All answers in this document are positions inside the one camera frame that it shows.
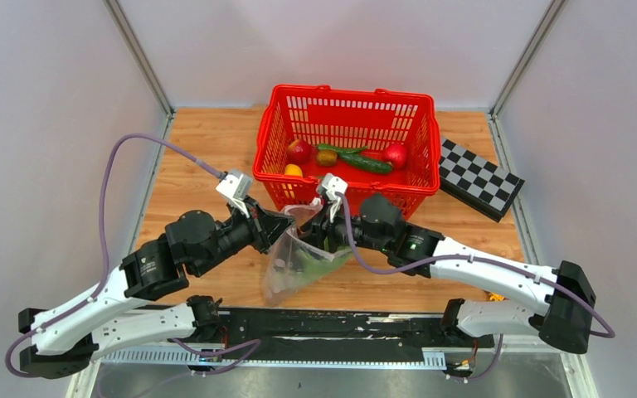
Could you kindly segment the green white napa cabbage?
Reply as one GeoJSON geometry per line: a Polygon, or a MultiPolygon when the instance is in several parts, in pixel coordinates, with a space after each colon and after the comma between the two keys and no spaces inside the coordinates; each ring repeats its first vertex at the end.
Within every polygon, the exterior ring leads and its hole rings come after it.
{"type": "Polygon", "coordinates": [[[294,241],[286,256],[286,264],[292,272],[319,279],[341,268],[352,255],[350,249],[329,253],[302,241],[294,241]]]}

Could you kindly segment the clear zip top bag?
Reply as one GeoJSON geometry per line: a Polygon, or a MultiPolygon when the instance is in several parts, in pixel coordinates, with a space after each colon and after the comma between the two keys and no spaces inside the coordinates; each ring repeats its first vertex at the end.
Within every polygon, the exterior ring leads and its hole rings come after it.
{"type": "Polygon", "coordinates": [[[347,246],[327,251],[327,245],[315,247],[297,236],[298,227],[286,230],[273,245],[263,278],[265,304],[277,307],[301,289],[340,269],[353,257],[347,246]]]}

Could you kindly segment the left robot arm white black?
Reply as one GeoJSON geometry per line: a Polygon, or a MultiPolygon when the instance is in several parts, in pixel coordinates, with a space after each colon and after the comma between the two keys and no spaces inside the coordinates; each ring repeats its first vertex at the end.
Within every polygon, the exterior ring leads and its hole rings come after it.
{"type": "Polygon", "coordinates": [[[104,283],[58,308],[22,310],[19,329],[31,344],[19,353],[19,370],[58,379],[126,347],[184,338],[214,341],[221,333],[220,304],[211,296],[195,295],[140,315],[127,312],[188,288],[190,277],[203,276],[247,246],[268,253],[295,224],[292,216],[268,211],[251,197],[243,204],[245,211],[231,208],[225,221],[188,211],[124,257],[104,283]]]}

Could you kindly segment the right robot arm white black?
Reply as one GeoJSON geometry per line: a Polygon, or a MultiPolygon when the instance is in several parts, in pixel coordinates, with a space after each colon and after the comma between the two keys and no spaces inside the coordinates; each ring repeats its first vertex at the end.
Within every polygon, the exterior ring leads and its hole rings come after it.
{"type": "Polygon", "coordinates": [[[324,207],[299,227],[299,238],[319,248],[339,246],[379,251],[389,269],[448,279],[500,294],[500,302],[461,298],[448,302],[440,334],[451,346],[489,334],[535,335],[558,350],[588,351],[596,294],[580,265],[530,265],[468,247],[405,220],[383,195],[369,197],[357,215],[339,203],[324,207]]]}

